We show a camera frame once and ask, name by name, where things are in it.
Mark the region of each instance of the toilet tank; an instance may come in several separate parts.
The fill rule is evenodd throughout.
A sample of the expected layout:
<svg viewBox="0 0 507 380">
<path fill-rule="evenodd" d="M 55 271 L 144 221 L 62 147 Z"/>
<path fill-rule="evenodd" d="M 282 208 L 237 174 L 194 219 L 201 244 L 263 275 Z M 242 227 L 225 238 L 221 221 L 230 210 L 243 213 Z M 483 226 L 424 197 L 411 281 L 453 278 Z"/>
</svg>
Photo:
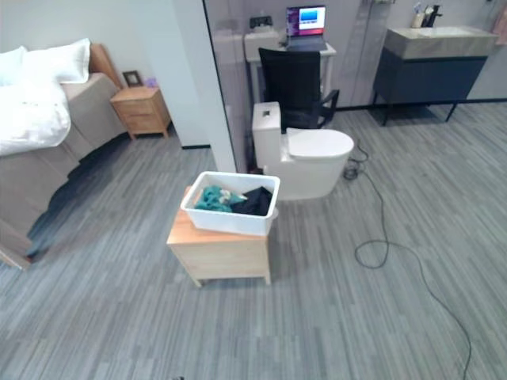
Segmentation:
<svg viewBox="0 0 507 380">
<path fill-rule="evenodd" d="M 257 167 L 264 168 L 280 162 L 281 114 L 277 101 L 253 106 L 253 144 Z"/>
</svg>

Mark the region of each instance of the gray bed sheet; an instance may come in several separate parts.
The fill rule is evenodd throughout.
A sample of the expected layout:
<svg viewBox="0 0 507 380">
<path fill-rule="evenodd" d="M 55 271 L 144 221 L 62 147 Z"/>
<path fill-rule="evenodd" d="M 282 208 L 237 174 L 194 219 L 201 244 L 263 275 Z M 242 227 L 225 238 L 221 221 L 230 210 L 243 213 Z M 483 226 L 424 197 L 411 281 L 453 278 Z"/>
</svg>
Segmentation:
<svg viewBox="0 0 507 380">
<path fill-rule="evenodd" d="M 63 90 L 72 119 L 65 140 L 0 158 L 0 254 L 24 256 L 31 245 L 27 233 L 68 174 L 87 154 L 125 132 L 109 103 L 118 89 L 107 76 L 91 74 L 87 83 Z"/>
</svg>

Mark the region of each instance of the laptop screen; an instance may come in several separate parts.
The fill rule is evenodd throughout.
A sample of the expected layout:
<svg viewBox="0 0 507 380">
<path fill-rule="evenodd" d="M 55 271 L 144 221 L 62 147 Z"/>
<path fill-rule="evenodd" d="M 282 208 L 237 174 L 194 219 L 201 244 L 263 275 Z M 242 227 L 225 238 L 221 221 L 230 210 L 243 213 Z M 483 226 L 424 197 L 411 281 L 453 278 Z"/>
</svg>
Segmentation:
<svg viewBox="0 0 507 380">
<path fill-rule="evenodd" d="M 287 8 L 287 35 L 289 37 L 322 35 L 325 18 L 325 6 Z"/>
</svg>

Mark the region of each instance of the white duvet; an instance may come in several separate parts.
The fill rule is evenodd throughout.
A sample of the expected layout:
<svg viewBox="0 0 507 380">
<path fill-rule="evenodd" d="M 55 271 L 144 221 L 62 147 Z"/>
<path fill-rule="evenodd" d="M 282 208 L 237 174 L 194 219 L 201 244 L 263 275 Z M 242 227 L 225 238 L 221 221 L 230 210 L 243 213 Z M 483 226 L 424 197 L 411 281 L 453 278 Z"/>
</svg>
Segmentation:
<svg viewBox="0 0 507 380">
<path fill-rule="evenodd" d="M 0 87 L 0 156 L 57 146 L 70 129 L 67 98 L 57 82 Z"/>
</svg>

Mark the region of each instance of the sink cabinet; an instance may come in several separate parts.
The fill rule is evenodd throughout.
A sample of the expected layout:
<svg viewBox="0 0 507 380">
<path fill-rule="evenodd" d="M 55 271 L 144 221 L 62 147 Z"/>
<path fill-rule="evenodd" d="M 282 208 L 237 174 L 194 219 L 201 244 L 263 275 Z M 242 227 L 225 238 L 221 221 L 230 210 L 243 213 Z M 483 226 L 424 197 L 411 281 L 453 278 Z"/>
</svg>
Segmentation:
<svg viewBox="0 0 507 380">
<path fill-rule="evenodd" d="M 389 29 L 373 84 L 373 103 L 378 95 L 387 103 L 383 125 L 396 104 L 453 104 L 449 120 L 467 99 L 496 39 L 465 27 Z"/>
</svg>

